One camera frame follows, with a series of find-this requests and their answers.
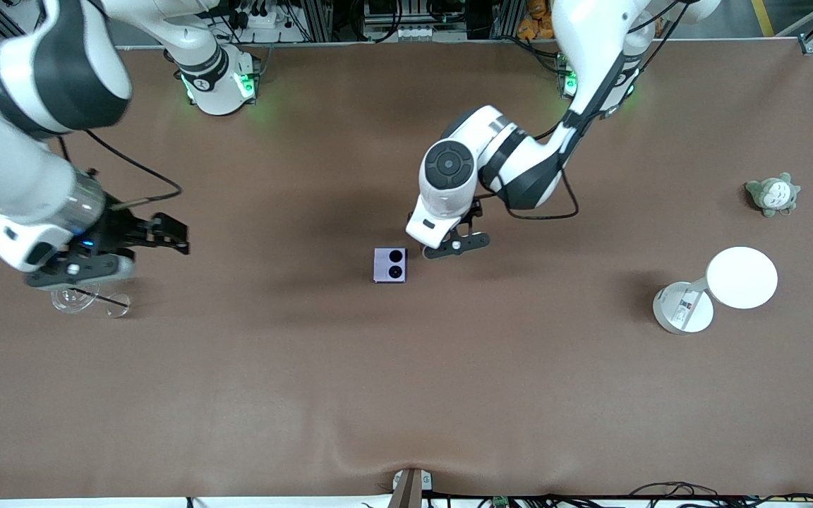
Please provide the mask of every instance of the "stuffed toy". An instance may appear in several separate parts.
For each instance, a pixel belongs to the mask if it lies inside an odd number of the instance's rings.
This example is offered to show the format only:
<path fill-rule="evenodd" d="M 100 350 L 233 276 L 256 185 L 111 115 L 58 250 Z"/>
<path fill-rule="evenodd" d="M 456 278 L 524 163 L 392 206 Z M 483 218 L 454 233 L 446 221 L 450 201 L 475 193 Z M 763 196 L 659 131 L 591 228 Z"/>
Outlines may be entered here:
<path fill-rule="evenodd" d="M 780 178 L 768 178 L 764 182 L 752 180 L 745 184 L 745 190 L 752 194 L 755 205 L 764 211 L 765 217 L 773 217 L 777 212 L 789 215 L 796 208 L 796 195 L 801 187 L 793 185 L 789 173 L 780 173 Z"/>

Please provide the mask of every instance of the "black cable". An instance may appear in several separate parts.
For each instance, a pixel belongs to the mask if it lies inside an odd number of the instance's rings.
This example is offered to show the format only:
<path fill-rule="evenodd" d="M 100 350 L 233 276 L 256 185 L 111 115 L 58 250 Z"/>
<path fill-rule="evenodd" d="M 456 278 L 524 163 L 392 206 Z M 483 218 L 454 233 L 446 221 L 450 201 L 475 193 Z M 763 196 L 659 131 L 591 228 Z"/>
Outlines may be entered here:
<path fill-rule="evenodd" d="M 552 128 L 549 128 L 548 130 L 546 130 L 545 132 L 542 132 L 539 135 L 536 135 L 535 136 L 535 141 L 542 141 L 542 139 L 547 138 L 549 135 L 554 134 L 554 131 L 558 129 L 559 125 L 560 125 L 560 122 L 557 122 L 557 123 L 554 124 L 554 126 L 552 126 Z"/>
<path fill-rule="evenodd" d="M 351 2 L 351 10 L 349 10 L 349 24 L 351 25 L 351 30 L 353 31 L 353 35 L 356 36 L 356 40 L 359 42 L 368 41 L 365 33 L 363 33 L 360 29 L 357 28 L 359 23 L 359 18 L 363 16 L 363 13 L 357 12 L 357 4 L 360 4 L 361 0 L 353 0 Z"/>
<path fill-rule="evenodd" d="M 436 13 L 433 9 L 433 0 L 426 0 L 426 13 L 429 16 L 432 16 L 433 20 L 439 23 L 458 23 L 461 20 L 466 19 L 466 9 L 464 7 L 464 12 L 457 14 L 457 16 L 452 16 L 448 18 L 444 13 Z"/>
<path fill-rule="evenodd" d="M 533 52 L 534 54 L 538 54 L 538 55 L 541 55 L 541 56 L 548 56 L 550 58 L 555 58 L 558 55 L 558 54 L 555 54 L 555 52 L 545 52 L 545 51 L 542 51 L 542 49 L 533 48 L 531 41 L 529 42 L 528 45 L 526 45 L 526 42 L 523 42 L 522 39 L 517 39 L 516 37 L 514 37 L 512 35 L 501 35 L 499 37 L 499 39 L 504 39 L 504 41 L 513 42 L 515 45 L 519 46 L 520 48 L 525 49 L 525 51 Z"/>
<path fill-rule="evenodd" d="M 640 488 L 637 488 L 634 491 L 630 492 L 629 495 L 639 494 L 639 492 L 641 492 L 641 491 L 643 491 L 645 489 L 649 489 L 649 488 L 677 488 L 677 489 L 678 488 L 688 488 L 689 491 L 691 492 L 691 495 L 694 495 L 694 489 L 700 489 L 700 490 L 703 490 L 704 492 L 708 492 L 709 494 L 712 494 L 712 495 L 719 495 L 719 494 L 717 494 L 717 491 L 712 489 L 712 488 L 706 488 L 706 486 L 696 485 L 696 483 L 688 483 L 688 482 L 647 483 L 646 485 L 643 485 Z M 675 492 L 677 492 L 677 489 L 674 489 L 674 491 L 671 492 L 670 495 L 675 494 Z"/>
<path fill-rule="evenodd" d="M 560 68 L 552 67 L 551 64 L 544 60 L 544 57 L 555 59 L 556 57 L 558 57 L 558 54 L 553 54 L 552 52 L 543 52 L 541 51 L 541 49 L 533 48 L 532 41 L 523 42 L 521 39 L 517 39 L 512 35 L 501 35 L 500 39 L 504 39 L 505 41 L 511 41 L 515 45 L 522 48 L 524 51 L 530 52 L 530 54 L 535 56 L 535 59 L 538 60 L 538 63 L 541 64 L 541 66 L 544 67 L 546 70 L 554 72 L 554 74 L 558 76 L 565 76 L 569 74 L 568 71 L 563 71 L 560 70 Z"/>
<path fill-rule="evenodd" d="M 232 14 L 232 13 L 235 13 L 235 12 L 236 12 L 236 11 L 230 11 L 230 12 L 228 13 L 228 16 L 231 16 L 231 14 Z M 215 20 L 215 14 L 213 14 L 213 13 L 212 13 L 212 11 L 206 11 L 206 14 L 207 14 L 207 16 L 209 16 L 209 19 L 212 19 L 212 25 L 209 25 L 210 27 L 212 27 L 212 26 L 216 26 L 216 25 L 219 25 L 219 22 L 217 22 L 217 21 Z M 241 44 L 242 42 L 240 42 L 240 37 L 239 37 L 239 36 L 236 34 L 236 32 L 234 31 L 234 29 L 233 29 L 233 28 L 231 28 L 231 25 L 230 25 L 230 23 L 228 23 L 228 20 L 227 20 L 227 19 L 225 19 L 225 16 L 219 16 L 219 18 L 220 18 L 220 19 L 222 19 L 222 22 L 223 22 L 223 23 L 225 23 L 225 26 L 227 26 L 227 27 L 228 27 L 228 30 L 231 32 L 231 33 L 230 33 L 230 36 L 231 36 L 232 38 L 236 39 L 236 41 L 238 41 L 238 42 L 236 42 L 236 43 Z"/>
<path fill-rule="evenodd" d="M 145 167 L 145 165 L 142 165 L 142 164 L 138 163 L 137 161 L 133 160 L 132 158 L 127 157 L 127 155 L 122 154 L 115 147 L 112 147 L 112 145 L 107 144 L 106 142 L 104 142 L 98 135 L 93 134 L 92 131 L 84 130 L 84 132 L 86 132 L 87 135 L 89 135 L 91 138 L 93 138 L 94 141 L 96 141 L 97 143 L 102 145 L 102 147 L 104 149 L 107 149 L 112 154 L 115 154 L 115 155 L 117 155 L 117 157 L 122 158 L 122 160 L 125 161 L 126 163 L 132 164 L 134 167 L 138 167 L 139 169 L 145 171 L 145 173 L 151 174 L 151 176 L 154 176 L 154 177 L 158 178 L 159 180 L 162 180 L 162 182 L 168 183 L 169 186 L 174 187 L 174 190 L 172 190 L 170 193 L 159 194 L 158 196 L 147 196 L 147 197 L 141 198 L 139 200 L 130 200 L 130 202 L 125 202 L 125 203 L 123 203 L 123 205 L 124 205 L 123 208 L 133 208 L 135 206 L 145 205 L 148 202 L 156 202 L 156 200 L 171 199 L 171 198 L 174 198 L 174 196 L 181 195 L 181 193 L 183 192 L 183 188 L 181 186 L 178 186 L 177 183 L 174 183 L 173 180 L 169 179 L 166 176 L 162 176 L 161 174 L 158 173 L 158 171 L 153 171 L 153 170 L 149 169 L 148 167 Z"/>
<path fill-rule="evenodd" d="M 654 52 L 651 54 L 651 56 L 648 57 L 648 60 L 645 61 L 645 64 L 642 65 L 642 71 L 639 72 L 639 75 L 641 75 L 642 72 L 645 71 L 645 68 L 648 68 L 648 64 L 651 64 L 651 61 L 654 60 L 655 55 L 657 55 L 661 48 L 664 47 L 664 42 L 667 42 L 667 39 L 669 39 L 670 36 L 673 35 L 673 31 L 677 29 L 677 26 L 680 24 L 680 20 L 683 19 L 683 16 L 686 16 L 686 10 L 688 9 L 688 6 L 689 4 L 685 4 L 683 6 L 683 10 L 680 11 L 680 15 L 677 16 L 677 19 L 674 20 L 673 25 L 671 25 L 670 28 L 668 29 L 667 35 L 664 35 L 664 38 L 661 39 L 661 43 L 658 44 L 658 47 L 654 49 Z"/>
<path fill-rule="evenodd" d="M 297 30 L 300 31 L 300 35 L 303 36 L 303 40 L 306 42 L 313 42 L 313 38 L 309 36 L 309 32 L 303 28 L 303 23 L 300 23 L 300 16 L 294 15 L 294 7 L 291 6 L 290 0 L 284 0 L 284 5 L 287 7 L 287 15 L 294 20 L 294 25 L 297 26 Z"/>
<path fill-rule="evenodd" d="M 62 136 L 59 136 L 59 147 L 61 147 L 61 156 L 70 162 L 71 156 L 68 155 L 68 145 L 65 144 L 65 138 L 62 138 Z"/>
<path fill-rule="evenodd" d="M 391 38 L 391 35 L 397 33 L 397 27 L 400 26 L 400 20 L 404 17 L 404 7 L 403 4 L 400 3 L 400 0 L 391 0 L 395 3 L 394 8 L 392 9 L 393 12 L 391 13 L 391 28 L 387 31 L 386 35 L 378 41 L 375 41 L 375 44 L 379 42 L 387 41 L 387 39 Z"/>
<path fill-rule="evenodd" d="M 583 122 L 583 128 L 584 128 L 584 125 L 587 125 L 588 122 L 590 122 L 591 120 L 594 120 L 596 118 L 596 116 L 598 116 L 598 115 L 600 115 L 600 112 L 591 113 L 591 115 L 587 116 L 587 118 L 585 119 L 585 122 Z M 545 132 L 542 132 L 539 135 L 536 135 L 535 139 L 539 140 L 541 138 L 545 138 L 546 136 L 553 134 L 554 131 L 556 130 L 556 128 L 558 128 L 559 125 L 560 125 L 560 122 L 557 122 L 552 128 L 549 128 L 548 130 L 546 130 Z M 500 183 L 500 189 L 503 190 L 503 192 L 504 192 L 504 196 L 505 196 L 505 199 L 503 199 L 504 210 L 507 211 L 507 215 L 511 216 L 514 219 L 522 219 L 522 221 L 556 221 L 556 219 L 569 219 L 571 217 L 577 216 L 579 214 L 579 200 L 575 196 L 575 192 L 573 192 L 573 186 L 571 186 L 570 181 L 567 178 L 567 170 L 565 168 L 559 168 L 558 167 L 558 173 L 562 174 L 561 179 L 564 181 L 565 187 L 567 187 L 567 195 L 569 196 L 570 200 L 573 202 L 573 212 L 562 213 L 561 215 L 519 215 L 516 212 L 513 212 L 513 209 L 511 209 L 510 205 L 507 204 L 508 202 L 510 202 L 510 197 L 507 196 L 507 186 L 504 186 L 504 181 L 500 178 L 500 172 L 499 172 L 499 173 L 495 174 L 495 177 L 497 178 L 498 182 Z M 497 193 L 495 193 L 494 190 L 488 189 L 488 187 L 484 186 L 484 184 L 483 184 L 483 187 L 489 193 L 493 193 L 493 194 L 497 195 Z M 491 196 L 483 195 L 483 196 L 478 197 L 477 199 L 486 199 L 488 197 L 491 197 Z M 565 499 L 562 499 L 562 501 L 570 502 L 569 501 L 570 499 L 571 498 L 565 498 Z M 600 508 L 600 505 L 597 505 L 596 502 L 593 502 L 591 500 L 581 500 L 581 502 L 583 502 L 584 504 L 581 505 L 581 506 L 577 505 L 577 504 L 574 504 L 574 506 L 577 506 L 577 508 Z"/>
<path fill-rule="evenodd" d="M 632 28 L 630 28 L 630 31 L 627 32 L 627 33 L 633 33 L 633 32 L 635 32 L 637 30 L 641 30 L 642 28 L 645 28 L 648 25 L 651 25 L 652 23 L 656 22 L 656 20 L 661 18 L 661 16 L 664 16 L 664 14 L 670 12 L 670 10 L 678 3 L 680 3 L 680 0 L 673 0 L 673 2 L 671 2 L 669 4 L 669 6 L 664 7 L 663 11 L 654 14 L 654 16 L 652 16 L 651 19 L 646 20 L 645 23 L 642 23 L 641 25 L 633 26 Z"/>

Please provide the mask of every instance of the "robotic arm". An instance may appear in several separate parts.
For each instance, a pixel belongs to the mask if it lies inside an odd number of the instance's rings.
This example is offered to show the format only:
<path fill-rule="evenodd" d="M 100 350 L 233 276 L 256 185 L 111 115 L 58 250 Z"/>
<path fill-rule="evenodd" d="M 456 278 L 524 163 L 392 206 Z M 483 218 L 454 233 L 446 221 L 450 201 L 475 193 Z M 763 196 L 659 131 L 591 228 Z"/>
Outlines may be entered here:
<path fill-rule="evenodd" d="M 253 55 L 219 44 L 195 13 L 219 0 L 104 0 L 109 17 L 161 42 L 181 70 L 191 100 L 210 115 L 227 115 L 255 99 Z"/>
<path fill-rule="evenodd" d="M 100 0 L 43 0 L 31 35 L 0 41 L 0 258 L 39 289 L 126 279 L 133 246 L 188 252 L 186 226 L 136 219 L 45 145 L 115 124 L 131 84 Z"/>
<path fill-rule="evenodd" d="M 698 2 L 682 20 L 693 23 L 713 12 L 720 0 Z M 484 247 L 475 235 L 455 228 L 478 215 L 476 184 L 503 200 L 511 210 L 531 210 L 554 193 L 570 155 L 597 116 L 613 113 L 639 75 L 639 64 L 654 38 L 649 10 L 669 0 L 554 0 L 551 17 L 561 51 L 577 74 L 577 93 L 551 138 L 540 144 L 503 116 L 484 106 L 465 113 L 429 148 L 419 170 L 419 199 L 406 232 L 437 250 L 436 257 Z M 677 14 L 683 6 L 675 6 Z M 451 242 L 442 245 L 445 237 Z"/>

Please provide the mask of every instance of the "tabletop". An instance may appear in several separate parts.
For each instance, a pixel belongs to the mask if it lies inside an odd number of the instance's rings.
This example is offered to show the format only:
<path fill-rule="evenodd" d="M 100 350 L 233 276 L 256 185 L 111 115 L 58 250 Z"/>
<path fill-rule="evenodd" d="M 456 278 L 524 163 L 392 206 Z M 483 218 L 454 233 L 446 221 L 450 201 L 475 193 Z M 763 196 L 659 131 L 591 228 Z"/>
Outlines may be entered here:
<path fill-rule="evenodd" d="M 373 494 L 406 466 L 472 494 L 813 492 L 813 56 L 795 40 L 668 42 L 570 161 L 577 217 L 486 202 L 490 247 L 435 261 L 403 228 L 442 129 L 493 104 L 536 134 L 567 107 L 521 49 L 279 48 L 258 103 L 223 118 L 161 52 L 122 57 L 135 99 L 100 135 L 184 186 L 137 210 L 186 222 L 191 254 L 138 250 L 121 319 L 59 314 L 0 261 L 0 497 Z M 119 198 L 164 192 L 67 142 Z M 781 171 L 799 208 L 768 219 L 742 186 Z M 539 212 L 570 208 L 561 186 Z M 771 301 L 663 331 L 655 293 L 736 245 L 777 266 Z M 409 249 L 406 284 L 372 283 L 375 247 Z"/>

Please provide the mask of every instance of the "small box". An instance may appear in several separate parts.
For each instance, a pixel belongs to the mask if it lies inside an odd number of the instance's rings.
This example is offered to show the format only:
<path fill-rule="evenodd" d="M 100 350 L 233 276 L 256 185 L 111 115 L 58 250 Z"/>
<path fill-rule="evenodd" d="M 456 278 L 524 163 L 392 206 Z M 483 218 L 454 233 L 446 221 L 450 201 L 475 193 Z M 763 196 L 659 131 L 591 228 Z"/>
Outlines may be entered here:
<path fill-rule="evenodd" d="M 377 283 L 407 282 L 406 248 L 376 248 L 373 274 Z"/>

